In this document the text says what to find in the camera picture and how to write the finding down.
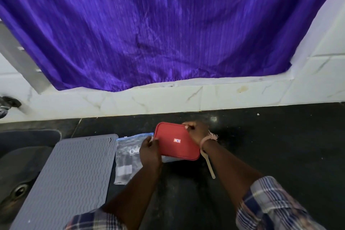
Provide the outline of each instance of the purple curtain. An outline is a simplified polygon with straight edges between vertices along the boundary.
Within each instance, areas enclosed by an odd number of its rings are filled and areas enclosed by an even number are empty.
[[[275,75],[325,0],[0,0],[58,90]]]

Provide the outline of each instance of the clear plastic bag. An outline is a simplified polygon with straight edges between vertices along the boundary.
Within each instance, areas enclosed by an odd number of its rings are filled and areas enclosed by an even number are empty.
[[[119,138],[115,154],[116,174],[114,184],[127,184],[129,180],[142,168],[139,150],[142,142],[153,133],[144,133]],[[178,161],[179,158],[162,157],[164,163]]]

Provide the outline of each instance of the faucet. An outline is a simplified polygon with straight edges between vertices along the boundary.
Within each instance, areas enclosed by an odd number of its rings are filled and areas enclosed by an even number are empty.
[[[18,99],[10,96],[0,96],[0,119],[4,118],[12,107],[20,107]]]

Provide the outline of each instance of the gray silicone mat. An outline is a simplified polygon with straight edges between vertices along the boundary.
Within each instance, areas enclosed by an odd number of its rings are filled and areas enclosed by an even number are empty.
[[[10,230],[62,229],[105,203],[118,136],[65,139],[54,147]]]

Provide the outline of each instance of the red case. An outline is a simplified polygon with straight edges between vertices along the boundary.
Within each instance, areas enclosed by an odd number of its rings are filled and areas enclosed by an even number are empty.
[[[192,161],[200,156],[200,148],[184,125],[161,122],[156,126],[154,138],[159,140],[161,155]]]

